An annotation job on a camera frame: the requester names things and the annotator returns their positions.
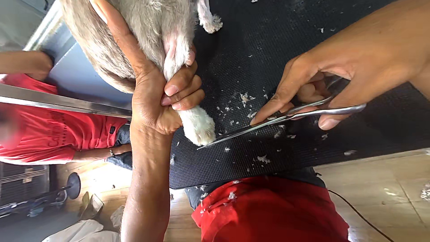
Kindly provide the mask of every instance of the fingernail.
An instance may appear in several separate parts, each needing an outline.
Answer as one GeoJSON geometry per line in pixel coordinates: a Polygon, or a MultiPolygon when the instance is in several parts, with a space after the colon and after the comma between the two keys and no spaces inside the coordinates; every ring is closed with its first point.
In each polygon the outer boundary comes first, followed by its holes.
{"type": "Polygon", "coordinates": [[[333,118],[328,118],[326,120],[323,120],[320,124],[319,124],[319,128],[322,130],[329,130],[334,128],[334,126],[336,126],[338,123],[340,122],[340,120],[336,120],[333,118]]]}
{"type": "Polygon", "coordinates": [[[171,96],[179,91],[178,87],[175,85],[170,85],[166,90],[164,91],[166,95],[171,96]]]}
{"type": "Polygon", "coordinates": [[[170,103],[171,103],[171,99],[168,96],[163,97],[163,99],[161,100],[161,105],[162,106],[169,105],[170,103]]]}
{"type": "Polygon", "coordinates": [[[173,103],[173,104],[172,104],[172,109],[174,109],[174,110],[178,110],[178,109],[180,109],[180,108],[181,108],[181,104],[180,104],[180,103],[176,102],[176,103],[173,103]]]}
{"type": "Polygon", "coordinates": [[[107,24],[108,21],[106,20],[106,16],[104,15],[102,8],[97,4],[97,0],[90,0],[90,3],[98,16],[103,20],[105,24],[107,24]]]}

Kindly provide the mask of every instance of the white cloth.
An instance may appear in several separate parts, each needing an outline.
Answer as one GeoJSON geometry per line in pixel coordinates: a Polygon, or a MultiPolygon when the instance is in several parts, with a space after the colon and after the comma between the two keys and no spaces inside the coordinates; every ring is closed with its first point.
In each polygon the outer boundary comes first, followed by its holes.
{"type": "Polygon", "coordinates": [[[42,242],[120,242],[118,233],[101,231],[102,229],[103,225],[99,222],[84,220],[47,237],[42,242]]]}
{"type": "Polygon", "coordinates": [[[114,228],[118,228],[121,226],[121,220],[123,219],[123,213],[124,213],[125,206],[120,206],[115,212],[111,215],[111,221],[114,226],[114,228]]]}

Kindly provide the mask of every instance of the scissors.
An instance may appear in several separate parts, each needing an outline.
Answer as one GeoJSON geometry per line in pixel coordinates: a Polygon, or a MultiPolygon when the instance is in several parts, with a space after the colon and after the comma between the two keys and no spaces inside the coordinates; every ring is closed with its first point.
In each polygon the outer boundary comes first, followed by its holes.
{"type": "Polygon", "coordinates": [[[307,117],[307,116],[313,116],[313,115],[322,115],[322,114],[329,114],[329,115],[353,114],[353,113],[361,112],[366,107],[366,104],[361,104],[361,105],[356,105],[356,106],[347,107],[347,108],[318,109],[318,110],[314,110],[314,111],[310,111],[310,112],[296,113],[296,112],[298,112],[298,111],[300,111],[306,107],[313,107],[313,106],[318,106],[318,105],[329,103],[334,97],[336,97],[346,87],[346,85],[348,85],[349,80],[336,76],[326,83],[327,83],[327,85],[326,85],[327,89],[333,93],[328,98],[325,98],[321,101],[317,101],[317,102],[313,102],[313,103],[309,103],[309,104],[305,104],[305,105],[301,105],[301,106],[292,108],[292,109],[290,109],[286,112],[283,112],[281,114],[272,115],[272,116],[268,117],[266,120],[264,120],[263,122],[260,122],[258,124],[247,126],[243,129],[234,131],[232,133],[223,134],[220,137],[218,137],[214,142],[207,144],[205,146],[199,147],[198,149],[202,149],[202,148],[205,148],[205,147],[208,147],[208,146],[211,146],[211,145],[232,139],[234,137],[255,131],[259,128],[262,128],[262,127],[265,127],[265,126],[268,126],[271,124],[278,124],[281,122],[285,122],[287,120],[292,120],[292,119],[302,118],[302,117],[307,117]]]}

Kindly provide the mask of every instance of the wooden floor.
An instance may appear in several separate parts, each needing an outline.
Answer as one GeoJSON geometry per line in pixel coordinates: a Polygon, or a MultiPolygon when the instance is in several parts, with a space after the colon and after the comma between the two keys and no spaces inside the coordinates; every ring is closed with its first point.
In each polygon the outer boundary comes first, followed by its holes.
{"type": "MultiPolygon", "coordinates": [[[[430,155],[425,150],[348,161],[315,168],[327,187],[340,193],[374,225],[396,242],[430,241],[430,202],[420,198],[421,189],[430,180],[430,155]]],[[[57,165],[59,183],[77,172],[85,192],[96,194],[104,208],[100,220],[113,229],[111,214],[127,199],[131,171],[103,161],[57,165]]],[[[200,241],[200,229],[191,218],[191,209],[183,190],[171,190],[170,221],[164,241],[200,241]]],[[[69,200],[66,209],[79,210],[81,197],[69,200]]],[[[386,242],[358,217],[344,201],[332,196],[339,214],[350,225],[350,241],[386,242]]]]}

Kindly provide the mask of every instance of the red t-shirt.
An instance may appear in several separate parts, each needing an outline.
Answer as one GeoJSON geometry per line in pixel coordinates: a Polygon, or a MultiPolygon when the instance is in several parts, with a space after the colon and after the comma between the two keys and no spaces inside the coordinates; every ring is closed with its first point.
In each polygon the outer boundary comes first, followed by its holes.
{"type": "Polygon", "coordinates": [[[202,242],[347,242],[348,224],[328,190],[278,177],[229,182],[191,215],[202,242]]]}
{"type": "MultiPolygon", "coordinates": [[[[25,74],[10,74],[3,83],[44,93],[57,88],[25,74]]],[[[0,146],[0,160],[17,162],[71,161],[75,151],[112,147],[125,118],[2,104],[23,124],[21,141],[14,149],[0,146]]]]}

